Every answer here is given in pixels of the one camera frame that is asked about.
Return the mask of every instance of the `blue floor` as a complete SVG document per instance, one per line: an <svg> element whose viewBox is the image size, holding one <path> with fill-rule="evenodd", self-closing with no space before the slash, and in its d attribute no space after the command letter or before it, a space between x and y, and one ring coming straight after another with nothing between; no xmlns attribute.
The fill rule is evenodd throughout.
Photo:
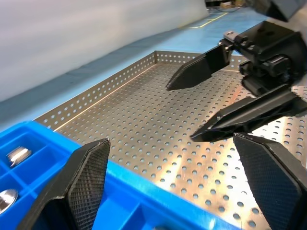
<svg viewBox="0 0 307 230"><path fill-rule="evenodd" d="M39 117L155 50L202 53L216 46L225 31L240 33L263 20L264 16L248 8L228 14L211 11L204 20L134 42L1 102L0 131L18 122Z"/></svg>

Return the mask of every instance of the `blue plastic bin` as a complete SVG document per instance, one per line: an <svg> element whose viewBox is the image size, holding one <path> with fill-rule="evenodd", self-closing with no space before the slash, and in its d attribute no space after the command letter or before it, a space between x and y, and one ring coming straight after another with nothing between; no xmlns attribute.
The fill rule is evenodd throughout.
<svg viewBox="0 0 307 230"><path fill-rule="evenodd" d="M7 154L23 146L32 155L10 168ZM0 230L15 229L42 188L80 145L36 122L24 122L0 133L0 191L14 188L18 200L0 214ZM219 217L165 191L109 161L104 195L94 230L238 229Z"/></svg>

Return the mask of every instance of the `textured gripper pad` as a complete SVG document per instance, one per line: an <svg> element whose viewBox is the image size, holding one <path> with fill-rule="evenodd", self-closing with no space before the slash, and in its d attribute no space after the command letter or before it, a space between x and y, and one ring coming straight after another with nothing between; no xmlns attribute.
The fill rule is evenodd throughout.
<svg viewBox="0 0 307 230"><path fill-rule="evenodd" d="M250 189L268 224L272 230L288 229L301 197L298 184L264 145L242 136L235 136L234 143Z"/></svg>
<svg viewBox="0 0 307 230"><path fill-rule="evenodd" d="M94 224L104 190L109 152L107 140L88 150L68 191L69 205L80 230L90 230Z"/></svg>

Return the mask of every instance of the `perforated metal sheet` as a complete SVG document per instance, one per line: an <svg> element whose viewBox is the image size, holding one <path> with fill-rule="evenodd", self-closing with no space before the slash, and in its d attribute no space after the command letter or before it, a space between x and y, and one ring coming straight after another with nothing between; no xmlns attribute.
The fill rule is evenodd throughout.
<svg viewBox="0 0 307 230"><path fill-rule="evenodd" d="M172 64L165 64L165 55ZM193 57L180 56L187 60ZM238 227L269 229L249 189L232 138L214 143L189 139L219 109L249 94L240 84L240 74L221 70L193 89L167 92L165 86L179 67L174 65L175 58L178 53L174 57L174 53L157 52L155 60L162 63L57 131L81 144L110 138L112 161ZM180 57L176 61L187 60ZM235 68L238 60L240 57L233 59L230 68ZM304 94L307 87L296 91ZM306 117L284 117L259 128L254 135L283 143L306 166L306 121Z"/></svg>
<svg viewBox="0 0 307 230"><path fill-rule="evenodd" d="M93 104L122 87L140 73L149 69L155 63L155 53L151 53L104 80L100 84L93 86L92 88L84 91L74 98L71 98L69 101L59 105L48 113L38 117L36 121L47 126L48 128L56 130L58 127L71 121L80 113L93 106ZM74 70L74 74L82 72L83 68L86 68L86 66Z"/></svg>

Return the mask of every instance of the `white wall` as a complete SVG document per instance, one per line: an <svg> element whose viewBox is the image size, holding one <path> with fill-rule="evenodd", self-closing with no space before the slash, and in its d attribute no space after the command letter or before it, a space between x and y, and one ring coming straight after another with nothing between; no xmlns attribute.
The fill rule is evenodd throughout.
<svg viewBox="0 0 307 230"><path fill-rule="evenodd" d="M0 0L0 101L207 15L204 0Z"/></svg>

